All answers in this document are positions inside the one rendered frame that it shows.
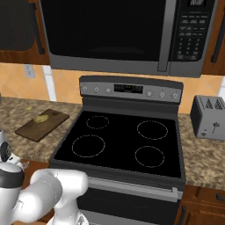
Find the dark wooden cutting board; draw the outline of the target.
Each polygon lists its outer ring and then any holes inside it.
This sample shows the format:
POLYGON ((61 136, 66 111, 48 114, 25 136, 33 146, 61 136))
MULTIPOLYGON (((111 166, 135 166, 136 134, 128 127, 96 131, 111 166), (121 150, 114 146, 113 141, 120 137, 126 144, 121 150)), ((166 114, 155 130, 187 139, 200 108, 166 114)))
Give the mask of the dark wooden cutting board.
POLYGON ((47 109, 40 115, 48 115, 48 120, 42 123, 36 123, 34 119, 32 119, 22 127, 18 128, 15 131, 15 134, 30 141, 39 142, 69 118, 68 114, 52 109, 47 109))

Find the yellow-brown potato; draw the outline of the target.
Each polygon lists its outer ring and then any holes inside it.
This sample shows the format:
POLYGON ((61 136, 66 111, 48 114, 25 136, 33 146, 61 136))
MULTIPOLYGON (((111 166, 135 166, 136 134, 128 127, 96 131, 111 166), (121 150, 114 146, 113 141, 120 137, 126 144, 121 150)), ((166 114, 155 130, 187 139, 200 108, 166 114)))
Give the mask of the yellow-brown potato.
POLYGON ((39 115, 34 118, 34 121, 36 123, 42 123, 45 122, 46 120, 48 120, 48 115, 39 115))

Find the black glass-top stove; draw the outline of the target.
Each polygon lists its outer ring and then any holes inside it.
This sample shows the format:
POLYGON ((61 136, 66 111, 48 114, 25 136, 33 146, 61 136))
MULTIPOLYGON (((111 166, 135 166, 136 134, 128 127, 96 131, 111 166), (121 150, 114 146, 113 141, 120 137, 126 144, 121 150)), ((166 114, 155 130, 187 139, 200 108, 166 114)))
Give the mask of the black glass-top stove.
MULTIPOLYGON (((178 126, 183 85, 129 76, 81 76, 79 88, 83 107, 50 156, 50 167, 183 192, 185 166, 178 126)), ((174 225, 180 201, 89 187, 77 205, 90 225, 174 225)))

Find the grey black microwave oven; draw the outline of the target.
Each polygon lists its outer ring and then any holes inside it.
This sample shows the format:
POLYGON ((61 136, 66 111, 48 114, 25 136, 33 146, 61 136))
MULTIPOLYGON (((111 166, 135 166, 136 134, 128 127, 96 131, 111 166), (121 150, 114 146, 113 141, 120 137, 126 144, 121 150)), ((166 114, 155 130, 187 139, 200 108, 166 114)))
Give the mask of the grey black microwave oven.
POLYGON ((218 0, 177 0, 167 71, 158 70, 166 0, 40 0, 50 66, 199 77, 218 0))

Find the brown wooden drawer front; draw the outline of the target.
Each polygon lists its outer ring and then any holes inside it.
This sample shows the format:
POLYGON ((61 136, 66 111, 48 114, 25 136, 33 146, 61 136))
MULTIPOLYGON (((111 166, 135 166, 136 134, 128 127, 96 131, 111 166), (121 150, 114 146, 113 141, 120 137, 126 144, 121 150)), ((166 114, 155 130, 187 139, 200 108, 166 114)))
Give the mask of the brown wooden drawer front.
POLYGON ((225 208, 225 202, 216 199, 216 193, 225 197, 225 191, 201 186, 185 185, 182 202, 225 208))
POLYGON ((27 186, 30 185, 30 178, 32 174, 39 169, 46 169, 49 167, 49 163, 43 163, 43 162, 36 162, 32 160, 22 160, 22 164, 27 165, 27 168, 24 170, 25 176, 22 188, 25 189, 27 186))

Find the grey toaster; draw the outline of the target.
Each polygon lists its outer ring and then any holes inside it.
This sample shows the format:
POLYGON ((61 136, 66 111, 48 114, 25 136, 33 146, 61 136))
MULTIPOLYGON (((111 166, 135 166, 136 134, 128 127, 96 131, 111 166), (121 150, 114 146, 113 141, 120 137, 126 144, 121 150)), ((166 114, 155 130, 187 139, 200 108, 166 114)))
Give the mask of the grey toaster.
POLYGON ((195 95, 190 118, 197 138, 225 141, 225 101, 222 97, 195 95))

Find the brown cupboard with dark panel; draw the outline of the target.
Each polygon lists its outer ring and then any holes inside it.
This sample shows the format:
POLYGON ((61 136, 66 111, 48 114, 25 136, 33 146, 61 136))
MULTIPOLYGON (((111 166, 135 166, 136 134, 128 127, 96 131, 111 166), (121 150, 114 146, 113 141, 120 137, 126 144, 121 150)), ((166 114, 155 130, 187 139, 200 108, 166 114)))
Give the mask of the brown cupboard with dark panel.
POLYGON ((49 64, 39 0, 0 0, 0 62, 49 64), (39 54, 29 3, 36 5, 35 15, 45 54, 39 54))

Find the brown wooden base cupboard door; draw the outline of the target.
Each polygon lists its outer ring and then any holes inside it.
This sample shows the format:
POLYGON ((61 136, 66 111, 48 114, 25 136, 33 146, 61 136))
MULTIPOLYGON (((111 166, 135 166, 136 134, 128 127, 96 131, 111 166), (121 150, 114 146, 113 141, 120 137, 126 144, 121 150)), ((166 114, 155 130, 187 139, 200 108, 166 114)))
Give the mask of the brown wooden base cupboard door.
MULTIPOLYGON (((225 225, 225 208, 186 204, 186 213, 182 225, 225 225)), ((174 225, 178 225, 182 206, 174 225)))

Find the white wall outlet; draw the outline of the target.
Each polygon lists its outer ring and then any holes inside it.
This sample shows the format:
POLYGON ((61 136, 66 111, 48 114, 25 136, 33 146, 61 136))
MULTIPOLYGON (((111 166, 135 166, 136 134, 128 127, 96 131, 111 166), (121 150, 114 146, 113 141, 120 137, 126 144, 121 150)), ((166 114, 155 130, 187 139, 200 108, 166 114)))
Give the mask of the white wall outlet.
POLYGON ((35 78, 34 70, 32 64, 24 64, 23 69, 25 72, 25 76, 28 78, 35 78))

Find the brown wooden wall cupboard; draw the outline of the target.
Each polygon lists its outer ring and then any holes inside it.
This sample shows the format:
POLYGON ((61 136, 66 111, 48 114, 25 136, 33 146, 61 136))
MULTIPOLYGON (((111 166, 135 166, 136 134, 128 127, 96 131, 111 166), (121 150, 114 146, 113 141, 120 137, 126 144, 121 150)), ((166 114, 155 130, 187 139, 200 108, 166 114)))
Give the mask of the brown wooden wall cupboard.
POLYGON ((225 14, 225 0, 218 0, 217 10, 214 16, 214 23, 211 30, 211 36, 207 46, 207 53, 202 69, 203 75, 225 76, 225 34, 221 44, 221 50, 218 56, 217 63, 211 62, 211 57, 214 53, 216 41, 221 28, 223 15, 225 14))

